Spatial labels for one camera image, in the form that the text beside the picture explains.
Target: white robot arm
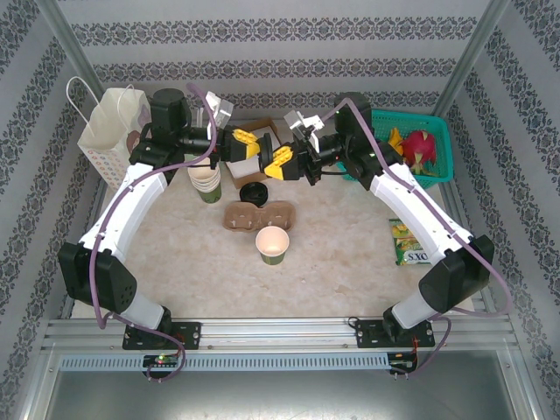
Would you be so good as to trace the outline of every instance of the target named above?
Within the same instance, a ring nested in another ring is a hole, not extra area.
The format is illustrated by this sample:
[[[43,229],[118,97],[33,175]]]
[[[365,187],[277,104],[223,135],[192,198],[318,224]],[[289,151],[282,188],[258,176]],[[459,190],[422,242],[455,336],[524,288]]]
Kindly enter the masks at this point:
[[[214,101],[214,104],[220,106],[220,101]],[[433,265],[428,275],[420,281],[418,290],[384,313],[385,331],[394,340],[400,333],[406,332],[437,313],[447,312],[487,285],[487,270],[463,249],[457,238],[469,243],[487,261],[492,260],[494,246],[485,236],[473,238],[468,231],[451,220],[416,182],[409,168],[401,162],[391,146],[380,144],[390,170],[400,179],[406,180],[412,189],[420,192],[423,198],[436,209],[438,215],[451,224],[454,234],[453,236],[448,234],[421,199],[382,170],[377,159],[371,156],[371,146],[360,136],[361,131],[352,125],[348,115],[340,113],[335,124],[337,134],[321,138],[312,137],[315,129],[313,124],[317,119],[304,120],[301,115],[296,115],[289,121],[290,128],[294,132],[294,143],[285,144],[274,152],[266,138],[264,141],[259,139],[258,143],[248,144],[247,136],[243,136],[241,142],[237,141],[231,132],[223,130],[213,163],[215,164],[220,158],[230,161],[242,160],[250,158],[250,153],[258,152],[261,170],[269,176],[290,180],[305,175],[314,185],[321,179],[323,166],[331,165],[339,159],[343,160],[346,168],[352,171],[353,176],[365,189],[385,202],[407,225],[423,246],[429,262]],[[230,114],[231,108],[227,108],[227,116]],[[368,105],[364,110],[364,115],[367,114],[371,119]],[[185,123],[182,122],[181,125],[179,122],[178,125],[182,128]],[[158,134],[158,131],[152,128],[152,139],[144,142],[141,138],[140,144],[134,150],[131,158],[133,164],[127,170],[119,192],[130,188],[130,184],[135,179],[151,172],[156,166],[162,167],[174,163],[173,159],[178,155],[178,151],[182,158],[185,152],[200,154],[207,149],[207,131],[198,130],[189,128],[187,132],[180,134],[173,131],[171,134],[176,137],[175,141],[166,143],[156,140],[160,137],[167,139],[170,136],[169,132]],[[157,165],[151,164],[155,159],[155,152],[163,147],[162,144],[165,145],[164,153],[162,152],[164,159]],[[159,173],[145,179],[119,203],[102,238],[95,271],[101,307],[121,314],[134,324],[160,331],[164,323],[165,308],[151,302],[137,290],[136,279],[124,268],[123,263],[132,237],[142,219],[151,204],[171,181],[173,174],[168,175],[170,176]],[[59,262],[68,294],[88,304],[92,302],[87,281],[87,261],[94,248],[100,225],[98,221],[81,238],[78,245],[65,244],[59,253]]]

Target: dragon fruit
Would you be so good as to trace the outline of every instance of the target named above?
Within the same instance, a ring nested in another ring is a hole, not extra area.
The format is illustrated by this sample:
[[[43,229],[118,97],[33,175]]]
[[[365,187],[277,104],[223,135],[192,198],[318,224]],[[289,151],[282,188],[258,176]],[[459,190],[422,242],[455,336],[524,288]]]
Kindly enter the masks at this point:
[[[401,146],[406,164],[416,175],[428,173],[424,170],[426,162],[436,163],[436,138],[428,131],[412,131]]]

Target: green basket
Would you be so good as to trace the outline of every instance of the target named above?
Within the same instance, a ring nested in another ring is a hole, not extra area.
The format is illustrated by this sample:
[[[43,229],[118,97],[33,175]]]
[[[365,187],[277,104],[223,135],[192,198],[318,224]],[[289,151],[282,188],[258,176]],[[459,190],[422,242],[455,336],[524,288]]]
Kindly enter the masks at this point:
[[[436,177],[415,175],[422,188],[429,188],[438,182],[447,182],[453,178],[452,144],[449,130],[444,120],[437,116],[407,114],[404,112],[374,110],[372,112],[375,138],[387,142],[394,127],[397,127],[402,138],[412,131],[425,130],[436,138],[435,164],[424,164],[426,171],[437,174]]]

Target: green snack bag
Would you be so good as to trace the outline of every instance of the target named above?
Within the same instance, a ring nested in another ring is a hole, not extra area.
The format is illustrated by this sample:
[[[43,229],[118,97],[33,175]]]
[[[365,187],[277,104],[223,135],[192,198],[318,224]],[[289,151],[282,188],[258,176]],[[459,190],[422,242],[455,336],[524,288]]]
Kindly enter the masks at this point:
[[[400,219],[389,219],[395,244],[396,265],[429,264],[428,255]]]

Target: cardboard cup holder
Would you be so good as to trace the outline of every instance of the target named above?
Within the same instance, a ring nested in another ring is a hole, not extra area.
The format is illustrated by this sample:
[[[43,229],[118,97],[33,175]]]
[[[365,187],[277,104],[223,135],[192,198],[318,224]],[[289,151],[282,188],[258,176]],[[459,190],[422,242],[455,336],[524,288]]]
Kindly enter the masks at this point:
[[[222,224],[232,232],[254,232],[267,226],[289,232],[296,224],[296,208],[288,201],[275,201],[261,208],[237,201],[226,207]]]

